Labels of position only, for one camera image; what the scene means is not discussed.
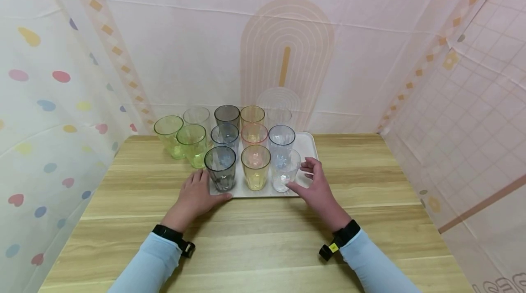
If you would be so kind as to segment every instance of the black wristband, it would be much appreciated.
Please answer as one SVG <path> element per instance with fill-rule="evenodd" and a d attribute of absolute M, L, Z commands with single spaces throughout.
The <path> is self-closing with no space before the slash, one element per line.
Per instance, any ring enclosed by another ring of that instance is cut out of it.
<path fill-rule="evenodd" d="M 152 230 L 152 233 L 169 241 L 173 241 L 175 244 L 177 244 L 181 251 L 183 251 L 181 255 L 185 258 L 190 259 L 194 253 L 194 250 L 196 249 L 196 246 L 191 241 L 185 241 L 183 239 L 182 233 L 170 229 L 166 226 L 156 225 L 155 228 Z"/>
<path fill-rule="evenodd" d="M 338 251 L 340 248 L 345 246 L 353 237 L 355 237 L 360 231 L 360 226 L 356 221 L 351 220 L 345 228 L 341 228 L 335 231 L 332 236 L 334 239 L 331 244 L 323 245 L 319 251 L 319 255 L 325 260 L 329 259 Z"/>

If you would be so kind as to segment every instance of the green cup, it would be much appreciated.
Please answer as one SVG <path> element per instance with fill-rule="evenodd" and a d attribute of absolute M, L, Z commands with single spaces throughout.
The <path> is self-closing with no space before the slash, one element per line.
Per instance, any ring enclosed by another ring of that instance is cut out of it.
<path fill-rule="evenodd" d="M 177 141 L 183 148 L 186 159 L 194 168 L 205 167 L 205 155 L 208 151 L 206 129 L 199 124 L 184 126 L 177 132 Z"/>
<path fill-rule="evenodd" d="M 175 159 L 184 158 L 184 151 L 177 141 L 177 132 L 181 127 L 183 127 L 183 119 L 175 115 L 165 116 L 153 124 L 153 130 L 164 148 Z"/>

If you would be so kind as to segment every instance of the white tray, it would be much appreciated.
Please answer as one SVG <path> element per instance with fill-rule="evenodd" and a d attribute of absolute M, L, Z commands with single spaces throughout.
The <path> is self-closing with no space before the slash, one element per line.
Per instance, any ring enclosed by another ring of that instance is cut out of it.
<path fill-rule="evenodd" d="M 308 132 L 296 132 L 296 138 L 293 143 L 294 150 L 296 150 L 301 156 L 302 162 L 305 161 L 305 157 L 314 157 L 318 159 L 318 151 L 316 151 L 316 145 L 314 144 L 314 138 Z M 235 199 L 242 197 L 297 197 L 297 193 L 292 190 L 287 190 L 287 192 L 280 193 L 277 192 L 272 187 L 272 173 L 271 166 L 269 165 L 269 174 L 267 178 L 267 183 L 263 189 L 258 190 L 257 192 L 250 190 L 247 187 L 245 182 L 245 173 L 243 172 L 243 165 L 241 163 L 240 155 L 243 151 L 242 142 L 239 141 L 239 149 L 236 153 L 236 185 L 229 191 Z M 304 175 L 305 172 L 298 170 L 295 181 L 304 187 L 309 187 L 312 182 L 311 179 L 308 179 Z M 215 188 L 214 184 L 210 181 L 210 193 L 212 195 L 220 194 Z"/>

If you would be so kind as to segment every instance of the transparent cup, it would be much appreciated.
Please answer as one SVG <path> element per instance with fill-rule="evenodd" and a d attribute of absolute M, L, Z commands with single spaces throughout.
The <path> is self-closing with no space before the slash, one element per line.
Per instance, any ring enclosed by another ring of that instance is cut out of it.
<path fill-rule="evenodd" d="M 292 148 L 279 148 L 272 154 L 272 187 L 280 193 L 284 193 L 289 188 L 287 183 L 294 181 L 301 164 L 301 156 Z"/>
<path fill-rule="evenodd" d="M 254 105 L 246 106 L 241 110 L 241 126 L 244 127 L 246 124 L 259 123 L 263 125 L 264 110 L 262 107 Z"/>
<path fill-rule="evenodd" d="M 230 123 L 236 126 L 239 129 L 239 117 L 241 112 L 239 108 L 232 105 L 223 105 L 218 107 L 214 112 L 214 117 L 216 118 L 216 123 L 220 126 L 223 123 Z"/>
<path fill-rule="evenodd" d="M 285 107 L 272 108 L 267 110 L 267 127 L 273 126 L 287 126 L 290 123 L 290 119 L 293 117 L 293 113 Z"/>
<path fill-rule="evenodd" d="M 236 154 L 226 146 L 214 147 L 205 155 L 205 166 L 219 192 L 231 190 L 236 184 Z"/>
<path fill-rule="evenodd" d="M 183 127 L 183 119 L 179 116 L 165 116 L 153 124 L 153 131 L 159 137 L 166 151 L 175 159 L 184 158 L 184 151 L 179 141 L 177 132 Z"/>
<path fill-rule="evenodd" d="M 267 183 L 270 151 L 260 145 L 252 145 L 242 152 L 241 162 L 249 189 L 261 190 Z"/>
<path fill-rule="evenodd" d="M 183 114 L 183 120 L 186 124 L 199 124 L 210 132 L 210 110 L 203 106 L 191 106 Z M 212 147 L 212 140 L 206 137 L 207 143 Z"/>
<path fill-rule="evenodd" d="M 210 134 L 214 147 L 227 146 L 237 153 L 239 146 L 239 130 L 230 123 L 222 123 L 212 129 Z"/>
<path fill-rule="evenodd" d="M 183 126 L 177 132 L 177 141 L 181 144 L 184 155 L 192 167 L 205 167 L 205 154 L 209 148 L 204 127 L 199 124 Z"/>
<path fill-rule="evenodd" d="M 243 148 L 247 148 L 251 145 L 264 146 L 267 143 L 267 137 L 267 128 L 258 123 L 246 124 L 241 130 Z"/>
<path fill-rule="evenodd" d="M 275 154 L 280 148 L 292 148 L 295 132 L 288 126 L 274 126 L 268 132 L 269 149 Z"/>

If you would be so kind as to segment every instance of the table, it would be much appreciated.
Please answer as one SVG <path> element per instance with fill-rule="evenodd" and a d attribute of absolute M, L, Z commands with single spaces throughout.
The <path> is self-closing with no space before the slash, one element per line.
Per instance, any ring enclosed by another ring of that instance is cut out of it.
<path fill-rule="evenodd" d="M 423 292 L 472 292 L 383 139 L 315 135 L 338 202 Z M 106 292 L 175 202 L 193 169 L 154 136 L 122 145 L 53 266 L 42 293 Z M 361 292 L 331 235 L 298 197 L 233 199 L 198 219 L 197 245 L 161 292 Z"/>

